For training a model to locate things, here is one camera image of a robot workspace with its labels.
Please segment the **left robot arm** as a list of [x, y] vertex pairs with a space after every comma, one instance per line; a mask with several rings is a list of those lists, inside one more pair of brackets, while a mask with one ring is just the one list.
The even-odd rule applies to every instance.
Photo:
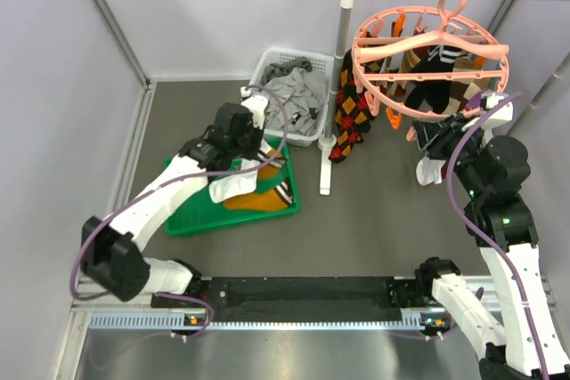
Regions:
[[140, 294], [171, 294], [182, 305], [200, 298], [202, 285], [186, 264], [147, 258], [143, 250], [159, 227], [191, 196], [204, 190], [236, 158], [254, 158], [261, 147], [268, 101], [255, 95], [226, 102], [212, 125], [186, 142], [167, 168], [136, 198], [104, 219], [85, 222], [74, 271], [122, 302]]

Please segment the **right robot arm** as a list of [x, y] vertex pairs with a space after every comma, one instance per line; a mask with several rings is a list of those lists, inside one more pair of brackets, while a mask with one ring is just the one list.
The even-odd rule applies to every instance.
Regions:
[[412, 137], [428, 161], [446, 167], [451, 205], [492, 276], [501, 317], [468, 290], [459, 268], [432, 257], [416, 271], [421, 302], [440, 303], [473, 347], [483, 379], [567, 379], [569, 358], [558, 339], [539, 266], [539, 237], [520, 190], [528, 151], [510, 136], [485, 138], [475, 119], [413, 121]]

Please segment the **pink round clip hanger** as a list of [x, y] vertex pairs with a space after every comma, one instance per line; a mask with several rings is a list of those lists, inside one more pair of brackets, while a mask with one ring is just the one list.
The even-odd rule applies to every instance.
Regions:
[[[384, 104], [387, 108], [398, 110], [404, 116], [414, 119], [437, 122], [446, 118], [444, 114], [436, 114], [433, 111], [423, 112], [418, 109], [410, 109], [403, 103], [395, 101], [382, 92], [378, 82], [397, 84], [399, 82], [425, 82], [427, 80], [451, 80], [463, 81], [466, 79], [478, 80], [488, 78], [496, 81], [496, 89], [503, 90], [509, 80], [509, 62], [507, 54], [509, 47], [499, 44], [498, 41], [485, 29], [467, 18], [460, 15], [468, 0], [460, 0], [458, 7], [450, 12], [444, 7], [445, 0], [439, 0], [436, 8], [409, 6], [400, 9], [393, 8], [380, 12], [376, 20], [381, 22], [386, 16], [406, 12], [416, 12], [419, 15], [426, 13], [437, 15], [440, 20], [439, 28], [432, 31], [420, 30], [413, 36], [394, 37], [361, 37], [353, 41], [352, 58], [355, 84], [359, 90], [363, 90], [369, 103], [370, 111], [377, 112], [377, 105]], [[385, 60], [400, 53], [407, 53], [416, 48], [434, 47], [436, 45], [448, 45], [460, 48], [465, 53], [473, 53], [478, 58], [484, 58], [498, 62], [496, 70], [474, 69], [472, 71], [452, 71], [448, 73], [368, 73], [365, 65], [373, 61]]]

